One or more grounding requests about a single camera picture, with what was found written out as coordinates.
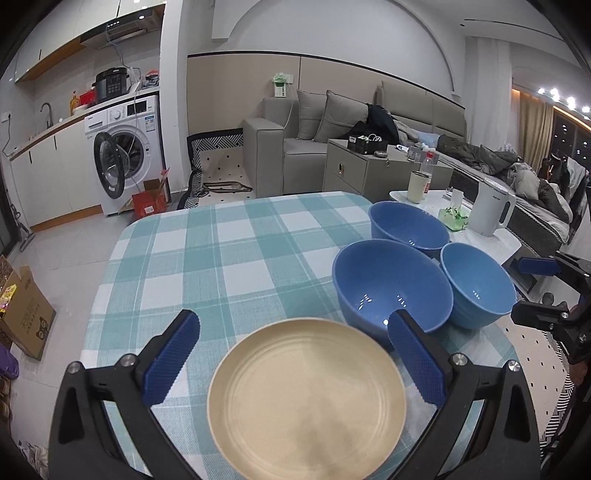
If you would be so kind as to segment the white washing machine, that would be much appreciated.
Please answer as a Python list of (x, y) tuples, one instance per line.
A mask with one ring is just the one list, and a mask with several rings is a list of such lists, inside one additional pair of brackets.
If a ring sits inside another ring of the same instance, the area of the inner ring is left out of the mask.
[(166, 169), (158, 95), (141, 94), (103, 107), (84, 118), (84, 131), (103, 214), (131, 209), (132, 197)]

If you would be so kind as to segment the green tissue pack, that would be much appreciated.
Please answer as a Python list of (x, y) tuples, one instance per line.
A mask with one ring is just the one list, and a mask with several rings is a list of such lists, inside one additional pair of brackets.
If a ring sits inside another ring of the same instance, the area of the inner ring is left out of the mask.
[(452, 232), (459, 232), (467, 227), (469, 217), (458, 208), (448, 207), (439, 210), (438, 219)]

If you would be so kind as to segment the light blue bowl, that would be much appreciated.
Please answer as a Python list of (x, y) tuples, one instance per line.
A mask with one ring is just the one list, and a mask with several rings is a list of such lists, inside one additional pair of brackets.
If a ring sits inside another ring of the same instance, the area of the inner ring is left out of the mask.
[(450, 321), (468, 330), (481, 329), (511, 313), (517, 303), (515, 286), (506, 270), (482, 250), (460, 242), (440, 252), (454, 306)]

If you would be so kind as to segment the white marble coffee table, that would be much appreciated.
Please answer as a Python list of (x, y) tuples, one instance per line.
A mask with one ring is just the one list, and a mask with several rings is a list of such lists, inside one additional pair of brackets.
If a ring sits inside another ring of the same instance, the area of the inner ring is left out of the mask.
[[(439, 211), (450, 205), (451, 193), (446, 190), (430, 190), (424, 199), (416, 204), (429, 214), (437, 217)], [(497, 229), (493, 236), (485, 237), (468, 227), (458, 232), (451, 232), (452, 242), (461, 242), (472, 245), (495, 259), (500, 265), (506, 263), (522, 247), (521, 241), (508, 229)]]

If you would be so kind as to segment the patterned floor rug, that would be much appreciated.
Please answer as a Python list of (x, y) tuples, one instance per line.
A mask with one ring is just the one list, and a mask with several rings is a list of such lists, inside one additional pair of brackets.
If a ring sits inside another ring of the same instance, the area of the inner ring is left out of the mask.
[(256, 197), (243, 162), (242, 128), (187, 137), (191, 171), (177, 208), (242, 201)]

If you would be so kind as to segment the grey sofa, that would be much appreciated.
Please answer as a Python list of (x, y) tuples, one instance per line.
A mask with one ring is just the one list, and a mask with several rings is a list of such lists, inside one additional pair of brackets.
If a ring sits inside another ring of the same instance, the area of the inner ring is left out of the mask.
[[(297, 98), (266, 98), (263, 118), (245, 119), (242, 124), (243, 162), (246, 175), (259, 198), (283, 194), (320, 192), (324, 182), (329, 139), (349, 139), (349, 135), (376, 134), (385, 145), (420, 146), (419, 132), (401, 122), (379, 105), (367, 104), (327, 90), (325, 94), (297, 90)], [(529, 165), (510, 151), (493, 151), (474, 146), (448, 135), (436, 135), (438, 152), (454, 158), (483, 174), (503, 182), (516, 180), (518, 170)], [(538, 217), (540, 227), (556, 232), (566, 244), (578, 229), (578, 213), (572, 217), (568, 202), (551, 187), (542, 187), (538, 200), (526, 200), (523, 211)]]

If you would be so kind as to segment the white electric kettle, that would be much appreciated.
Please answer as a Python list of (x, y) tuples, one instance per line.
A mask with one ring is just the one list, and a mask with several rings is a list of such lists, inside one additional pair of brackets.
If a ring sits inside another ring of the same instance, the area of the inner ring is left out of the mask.
[(485, 179), (479, 183), (476, 200), (468, 219), (468, 228), (491, 237), (506, 228), (516, 205), (514, 193), (498, 182)]

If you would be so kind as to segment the purple bag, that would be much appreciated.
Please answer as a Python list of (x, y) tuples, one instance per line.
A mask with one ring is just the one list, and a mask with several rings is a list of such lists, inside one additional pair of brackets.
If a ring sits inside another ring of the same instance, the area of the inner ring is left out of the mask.
[(0, 374), (9, 380), (19, 377), (18, 360), (3, 344), (0, 345)]

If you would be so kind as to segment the beige plate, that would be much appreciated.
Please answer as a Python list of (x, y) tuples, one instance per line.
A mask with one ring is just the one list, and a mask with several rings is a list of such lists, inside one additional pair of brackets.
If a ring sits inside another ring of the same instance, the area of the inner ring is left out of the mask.
[(315, 318), (243, 338), (207, 395), (214, 443), (246, 479), (365, 479), (396, 448), (406, 413), (387, 351), (355, 328)]

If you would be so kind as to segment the teal checked tablecloth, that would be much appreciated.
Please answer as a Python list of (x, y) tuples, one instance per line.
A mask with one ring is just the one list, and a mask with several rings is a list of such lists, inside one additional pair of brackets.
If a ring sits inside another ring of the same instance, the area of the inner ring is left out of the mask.
[(149, 216), (121, 233), (98, 287), (81, 362), (110, 366), (136, 353), (183, 309), (200, 338), (154, 410), (185, 460), (204, 479), (232, 479), (211, 438), (211, 377), (236, 342), (283, 319), (342, 320), (335, 255), (370, 237), (369, 202), (318, 193), (200, 206)]

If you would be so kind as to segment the kitchen faucet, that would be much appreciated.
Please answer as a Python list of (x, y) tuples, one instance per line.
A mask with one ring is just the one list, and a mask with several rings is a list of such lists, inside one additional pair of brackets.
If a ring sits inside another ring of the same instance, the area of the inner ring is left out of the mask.
[(44, 102), (40, 107), (40, 112), (45, 115), (45, 125), (49, 129), (54, 125), (52, 106), (49, 102)]

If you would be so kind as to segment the black rice cooker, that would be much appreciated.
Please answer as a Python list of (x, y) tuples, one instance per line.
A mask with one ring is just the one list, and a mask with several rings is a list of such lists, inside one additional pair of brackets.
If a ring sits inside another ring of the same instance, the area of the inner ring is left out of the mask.
[(128, 92), (128, 73), (124, 67), (113, 67), (99, 72), (93, 83), (95, 103), (99, 104)]

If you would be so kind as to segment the dark blue large bowl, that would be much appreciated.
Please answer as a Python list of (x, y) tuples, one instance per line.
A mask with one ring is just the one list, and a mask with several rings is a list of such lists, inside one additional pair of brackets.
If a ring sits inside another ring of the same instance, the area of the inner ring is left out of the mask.
[(452, 286), (436, 261), (395, 241), (363, 240), (335, 256), (332, 282), (342, 316), (382, 345), (390, 315), (406, 310), (427, 333), (450, 318)]

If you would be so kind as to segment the white upper cabinets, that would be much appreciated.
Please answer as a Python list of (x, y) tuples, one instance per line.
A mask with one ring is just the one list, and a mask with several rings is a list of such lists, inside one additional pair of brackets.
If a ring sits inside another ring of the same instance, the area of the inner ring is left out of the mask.
[(119, 2), (62, 1), (37, 25), (16, 55), (12, 79), (18, 83), (38, 78), (66, 58), (86, 48), (80, 36), (112, 20)]

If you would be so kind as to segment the white kitchen base cabinets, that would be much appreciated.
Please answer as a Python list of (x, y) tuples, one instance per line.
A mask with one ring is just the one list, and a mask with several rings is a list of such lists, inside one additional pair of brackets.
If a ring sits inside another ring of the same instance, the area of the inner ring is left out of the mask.
[(82, 122), (39, 141), (10, 166), (30, 226), (100, 206), (91, 140)]

